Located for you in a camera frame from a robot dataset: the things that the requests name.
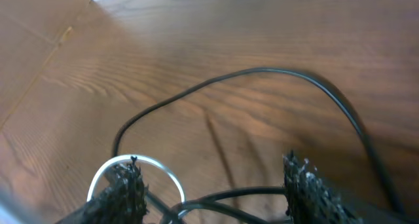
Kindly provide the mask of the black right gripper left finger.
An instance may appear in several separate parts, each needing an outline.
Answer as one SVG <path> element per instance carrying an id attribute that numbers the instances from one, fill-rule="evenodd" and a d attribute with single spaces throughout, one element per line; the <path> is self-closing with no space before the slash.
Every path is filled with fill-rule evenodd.
<path id="1" fill-rule="evenodd" d="M 147 215 L 146 187 L 137 157 L 126 168 L 115 168 L 117 179 L 97 197 L 58 221 L 58 224 L 134 224 Z"/>

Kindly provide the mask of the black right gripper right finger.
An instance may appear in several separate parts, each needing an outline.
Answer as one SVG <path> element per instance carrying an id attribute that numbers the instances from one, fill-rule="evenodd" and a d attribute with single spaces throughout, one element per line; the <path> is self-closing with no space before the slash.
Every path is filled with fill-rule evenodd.
<path id="1" fill-rule="evenodd" d="M 363 218 L 350 211 L 340 194 L 326 186 L 294 153 L 283 156 L 284 189 L 289 215 L 294 223 L 351 224 Z"/>

